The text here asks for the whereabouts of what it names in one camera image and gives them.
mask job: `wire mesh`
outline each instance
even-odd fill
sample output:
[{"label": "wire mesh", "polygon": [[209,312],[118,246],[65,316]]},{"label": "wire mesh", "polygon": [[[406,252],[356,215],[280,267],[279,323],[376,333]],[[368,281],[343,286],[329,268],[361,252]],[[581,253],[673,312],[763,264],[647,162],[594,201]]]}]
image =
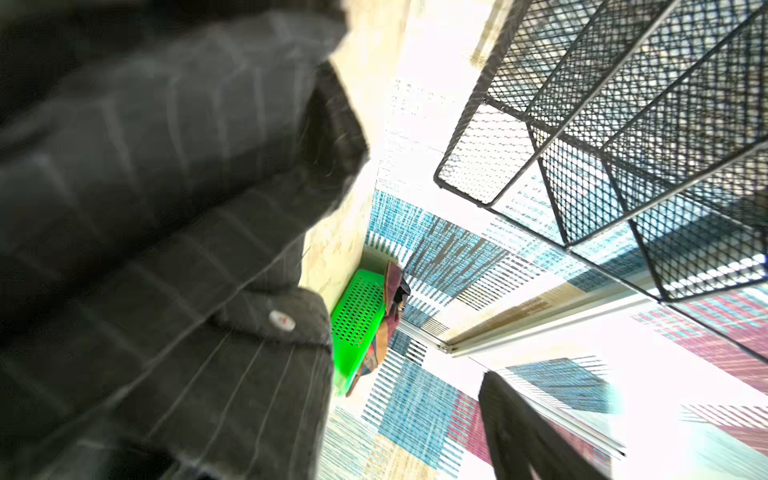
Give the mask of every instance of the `wire mesh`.
[{"label": "wire mesh", "polygon": [[[765,281],[766,8],[534,0],[435,180],[568,250],[589,244],[603,274],[624,279],[643,260],[659,300]],[[622,222],[632,248],[594,246]]]}]

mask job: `metal wire frame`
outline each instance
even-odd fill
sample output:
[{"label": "metal wire frame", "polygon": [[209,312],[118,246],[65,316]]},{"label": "metal wire frame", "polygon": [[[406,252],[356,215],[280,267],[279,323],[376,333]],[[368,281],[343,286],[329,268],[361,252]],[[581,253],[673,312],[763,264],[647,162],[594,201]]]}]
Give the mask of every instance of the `metal wire frame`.
[{"label": "metal wire frame", "polygon": [[[616,281],[621,285],[635,292],[638,292],[644,296],[647,296],[661,305],[667,306],[678,315],[681,315],[684,318],[688,319],[689,321],[694,322],[699,326],[702,326],[704,329],[706,329],[710,333],[727,341],[729,344],[745,352],[747,355],[752,356],[753,358],[758,359],[759,361],[768,363],[768,359],[765,356],[759,354],[758,352],[755,352],[749,347],[741,345],[735,340],[732,340],[727,335],[714,329],[712,326],[709,326],[706,323],[700,321],[699,319],[690,315],[684,310],[671,305],[672,303],[679,303],[683,301],[692,300],[695,298],[701,298],[702,296],[713,295],[715,293],[720,293],[726,290],[730,290],[732,288],[741,288],[741,287],[749,286],[756,283],[762,283],[766,281],[765,276],[763,276],[763,278],[759,278],[758,280],[740,282],[736,285],[725,286],[724,288],[719,288],[709,292],[689,293],[685,296],[679,296],[677,298],[673,298],[668,294],[664,285],[664,281],[660,278],[660,275],[655,268],[654,262],[651,261],[649,257],[649,254],[647,252],[647,246],[643,241],[641,234],[638,232],[638,226],[636,222],[636,218],[639,215],[643,214],[644,212],[647,212],[650,209],[653,209],[661,205],[663,202],[669,199],[672,199],[677,195],[687,194],[687,191],[692,186],[702,182],[703,180],[706,180],[709,177],[712,177],[714,174],[718,172],[721,172],[727,169],[728,167],[736,164],[737,162],[740,162],[741,160],[749,157],[750,155],[754,155],[756,152],[762,151],[763,149],[766,148],[766,146],[768,146],[768,135],[763,135],[762,137],[758,137],[756,141],[754,141],[753,143],[748,144],[747,146],[732,152],[731,155],[725,158],[722,158],[717,162],[707,165],[707,167],[704,168],[702,171],[699,171],[693,175],[690,175],[687,179],[685,179],[680,183],[670,182],[669,180],[663,177],[659,177],[658,175],[655,175],[651,171],[641,170],[635,167],[634,165],[626,164],[620,158],[617,158],[606,151],[607,148],[610,147],[629,128],[631,128],[638,121],[638,119],[641,119],[648,111],[654,108],[654,106],[656,106],[663,98],[665,98],[666,95],[668,95],[675,88],[683,84],[683,82],[685,82],[694,72],[698,71],[705,62],[709,61],[717,52],[719,52],[723,48],[723,46],[728,45],[728,43],[736,35],[739,35],[742,32],[742,30],[744,30],[748,25],[750,25],[752,21],[754,21],[756,18],[759,18],[761,15],[764,15],[766,13],[766,7],[768,7],[768,4],[764,3],[760,8],[752,12],[746,19],[744,19],[740,24],[738,24],[737,27],[735,27],[732,31],[730,31],[728,35],[720,39],[712,48],[710,48],[705,55],[698,58],[698,60],[695,61],[679,77],[677,77],[675,81],[670,83],[664,90],[658,93],[655,96],[655,98],[653,98],[653,100],[645,104],[645,106],[640,111],[635,113],[634,116],[629,121],[624,123],[620,129],[615,131],[611,135],[611,137],[608,138],[608,140],[602,144],[601,147],[595,147],[589,142],[583,141],[582,139],[567,133],[569,125],[575,118],[578,117],[578,115],[584,110],[584,108],[591,101],[593,101],[596,96],[598,96],[601,89],[617,74],[617,72],[621,70],[624,64],[627,63],[629,58],[639,49],[640,46],[643,45],[643,43],[649,38],[649,36],[651,36],[654,33],[654,31],[660,27],[660,25],[662,25],[662,23],[665,21],[665,19],[667,19],[670,13],[676,7],[679,6],[680,0],[670,0],[666,4],[664,4],[664,6],[658,11],[658,13],[644,26],[642,31],[638,35],[636,35],[634,39],[624,49],[624,51],[621,52],[621,54],[616,58],[613,64],[600,75],[599,79],[597,79],[595,83],[591,84],[591,86],[589,87],[589,90],[578,100],[578,102],[575,103],[575,106],[568,112],[567,115],[564,116],[564,118],[562,118],[559,124],[556,127],[553,127],[547,121],[542,121],[539,118],[537,118],[536,115],[531,114],[531,107],[540,98],[542,92],[546,89],[547,86],[549,86],[549,84],[552,82],[552,79],[555,77],[555,75],[563,68],[563,65],[565,65],[566,61],[571,57],[574,47],[579,42],[582,35],[585,35],[585,32],[590,27],[594,26],[594,23],[597,21],[596,19],[598,18],[598,16],[605,12],[605,9],[607,8],[608,4],[609,4],[609,0],[604,0],[598,6],[597,10],[595,10],[594,13],[591,15],[591,17],[589,18],[588,23],[581,29],[578,36],[573,40],[573,42],[569,46],[566,53],[560,58],[560,61],[555,66],[554,70],[550,71],[550,73],[547,76],[547,80],[536,91],[535,96],[528,103],[528,106],[526,107],[525,111],[520,111],[510,106],[509,104],[506,104],[505,102],[502,102],[497,98],[494,98],[494,96],[488,94],[488,89],[492,85],[492,82],[497,80],[496,78],[497,70],[499,69],[499,67],[502,64],[502,61],[504,60],[505,53],[510,48],[510,44],[512,43],[513,38],[517,34],[518,29],[520,28],[521,23],[523,22],[525,15],[531,6],[530,0],[526,2],[515,3],[515,7],[510,12],[510,15],[508,16],[507,24],[502,30],[502,35],[499,38],[494,48],[494,51],[492,52],[485,68],[483,69],[480,75],[480,78],[477,82],[475,90],[472,92],[472,95],[469,98],[469,101],[465,107],[465,110],[461,116],[461,119],[455,129],[454,136],[451,139],[448,145],[448,148],[445,152],[445,156],[442,158],[442,161],[440,162],[439,166],[435,170],[433,180],[435,181],[436,184],[438,184],[439,187],[445,188],[446,190],[451,191],[452,193],[460,196],[461,198],[464,198],[472,202],[478,207],[484,208],[496,214],[500,218],[503,218],[504,220],[509,222],[511,225],[517,227],[519,230],[523,230],[529,235],[532,235],[537,240],[545,242],[549,246],[557,250],[560,250],[561,252],[566,253],[567,255],[570,255],[571,257],[581,261],[582,263],[585,263],[590,268],[595,269],[596,271],[602,273],[603,275],[612,279],[613,281]],[[468,127],[470,121],[475,116],[475,113],[477,112],[478,107],[481,104],[487,104],[497,109],[500,112],[509,114],[512,117],[516,118],[517,120],[524,122],[528,129],[528,133],[531,138],[531,143],[535,148],[534,153],[518,169],[517,173],[512,177],[512,179],[509,182],[507,182],[504,185],[504,187],[490,201],[479,200],[478,198],[473,197],[470,193],[462,191],[461,189],[457,188],[454,185],[451,185],[448,181],[440,177],[440,173],[443,167],[445,166],[446,162],[449,160],[449,157],[451,153],[454,151],[456,145],[462,139],[462,135],[465,133],[465,129]],[[533,129],[537,129],[540,132],[546,133],[548,135],[546,137],[546,140],[544,140],[543,142],[537,142]],[[548,148],[550,148],[555,143],[555,141],[565,142],[566,144],[571,145],[572,147],[575,147],[579,151],[586,152],[590,154],[592,157],[599,160],[600,165],[602,166],[605,174],[607,175],[609,183],[616,196],[617,202],[619,203],[619,206],[621,208],[621,215],[619,217],[607,223],[604,223],[598,228],[594,228],[592,231],[589,231],[586,234],[581,235],[580,237],[574,238],[574,239],[569,238],[569,236],[567,235],[566,227],[563,221],[563,216],[558,211],[558,202],[555,200],[555,192],[553,191],[553,186],[551,185],[551,182],[548,179],[545,164],[542,161],[542,154]],[[523,223],[520,223],[519,221],[511,218],[506,213],[499,211],[495,208],[495,205],[509,191],[512,185],[514,185],[515,182],[517,182],[525,174],[525,172],[533,165],[533,163],[536,163],[537,161],[541,169],[541,175],[545,183],[545,188],[549,196],[552,209],[554,211],[554,216],[558,224],[558,229],[560,230],[563,244],[559,244],[553,241],[552,239],[540,234],[539,232],[531,229],[530,227],[524,225]],[[624,198],[622,194],[622,190],[618,185],[617,178],[614,175],[614,171],[613,171],[614,167],[619,167],[628,171],[632,171],[633,174],[637,174],[640,177],[643,177],[645,181],[649,181],[654,185],[662,187],[664,191],[640,205],[631,206],[627,202],[627,200]],[[721,217],[727,219],[730,222],[738,224],[740,227],[744,229],[747,229],[747,230],[753,229],[752,226],[746,225],[740,222],[738,219],[733,218],[732,216],[729,216],[727,212],[718,212],[717,208],[711,209],[711,211],[714,214],[720,215]],[[647,292],[646,290],[640,288],[639,286],[613,274],[611,271],[604,268],[602,265],[597,264],[573,251],[573,248],[576,247],[577,245],[580,245],[590,239],[593,239],[597,235],[607,230],[610,230],[611,228],[616,227],[617,225],[620,225],[623,222],[627,222],[634,236],[634,239],[637,241],[640,254],[647,265],[648,272],[650,273],[654,283],[657,286],[657,291],[659,292],[658,295],[654,295],[652,293]],[[768,255],[766,255],[766,253],[768,252],[763,251],[763,262],[766,263],[763,266],[766,270],[768,270],[768,258],[767,258]]]}]

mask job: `dark fabric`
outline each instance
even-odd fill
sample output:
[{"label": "dark fabric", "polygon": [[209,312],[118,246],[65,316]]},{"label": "dark fabric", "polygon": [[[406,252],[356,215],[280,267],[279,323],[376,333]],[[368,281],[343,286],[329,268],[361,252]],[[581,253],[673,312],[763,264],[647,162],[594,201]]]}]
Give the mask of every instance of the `dark fabric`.
[{"label": "dark fabric", "polygon": [[313,478],[333,361],[301,246],[366,143],[338,11],[309,10],[158,28],[0,104],[0,478]]},{"label": "dark fabric", "polygon": [[485,438],[498,480],[605,480],[496,372],[479,394]]}]

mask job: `white button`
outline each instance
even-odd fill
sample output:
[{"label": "white button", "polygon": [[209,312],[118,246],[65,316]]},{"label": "white button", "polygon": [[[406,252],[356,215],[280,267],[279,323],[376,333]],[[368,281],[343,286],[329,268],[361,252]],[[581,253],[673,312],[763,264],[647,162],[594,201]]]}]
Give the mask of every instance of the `white button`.
[{"label": "white button", "polygon": [[296,321],[279,310],[270,312],[270,322],[284,332],[292,332],[296,328]]}]

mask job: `basket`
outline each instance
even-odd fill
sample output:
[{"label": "basket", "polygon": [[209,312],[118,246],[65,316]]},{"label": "basket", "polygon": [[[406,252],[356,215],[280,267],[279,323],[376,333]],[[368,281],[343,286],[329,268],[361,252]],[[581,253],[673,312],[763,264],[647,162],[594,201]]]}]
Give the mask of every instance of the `basket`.
[{"label": "basket", "polygon": [[331,315],[333,385],[336,394],[349,391],[376,330],[384,318],[384,276],[358,270]]}]

